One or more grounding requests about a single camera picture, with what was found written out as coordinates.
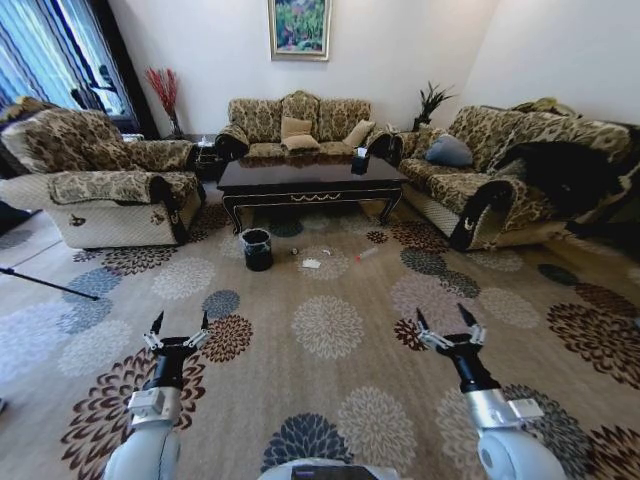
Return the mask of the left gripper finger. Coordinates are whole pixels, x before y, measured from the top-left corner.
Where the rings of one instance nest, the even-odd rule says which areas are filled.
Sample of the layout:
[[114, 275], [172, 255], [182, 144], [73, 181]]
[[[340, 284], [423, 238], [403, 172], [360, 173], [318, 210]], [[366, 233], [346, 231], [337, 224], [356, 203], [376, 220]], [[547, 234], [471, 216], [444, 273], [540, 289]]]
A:
[[163, 341], [159, 338], [163, 317], [164, 312], [161, 311], [160, 314], [152, 322], [149, 331], [143, 334], [145, 343], [152, 351], [161, 349], [164, 346]]
[[200, 349], [210, 336], [208, 313], [203, 312], [203, 318], [200, 329], [183, 342], [183, 346], [193, 351]]

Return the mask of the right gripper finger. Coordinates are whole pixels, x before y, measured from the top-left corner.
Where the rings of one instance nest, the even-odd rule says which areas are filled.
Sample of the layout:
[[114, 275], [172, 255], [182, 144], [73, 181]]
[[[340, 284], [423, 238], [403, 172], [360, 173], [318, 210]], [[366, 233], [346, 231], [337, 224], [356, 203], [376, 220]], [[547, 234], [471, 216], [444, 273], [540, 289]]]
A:
[[474, 315], [464, 305], [458, 303], [457, 307], [464, 323], [469, 328], [469, 342], [482, 346], [486, 339], [486, 328], [476, 321]]
[[440, 348], [441, 350], [447, 350], [451, 347], [451, 342], [448, 339], [429, 328], [426, 319], [419, 308], [416, 309], [416, 317], [418, 325], [417, 338], [426, 348], [434, 350]]

